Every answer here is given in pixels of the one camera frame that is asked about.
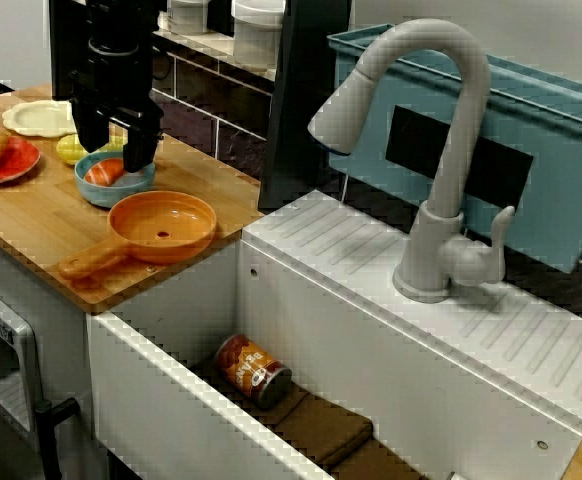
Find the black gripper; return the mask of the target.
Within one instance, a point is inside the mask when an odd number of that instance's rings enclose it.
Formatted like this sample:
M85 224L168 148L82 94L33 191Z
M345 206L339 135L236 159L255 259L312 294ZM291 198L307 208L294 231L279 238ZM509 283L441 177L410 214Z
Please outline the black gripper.
M109 122L127 130L124 170L151 164L161 140L163 112L149 96L153 82L152 53L101 55L89 50L70 73L71 105L78 139L92 153L109 142Z

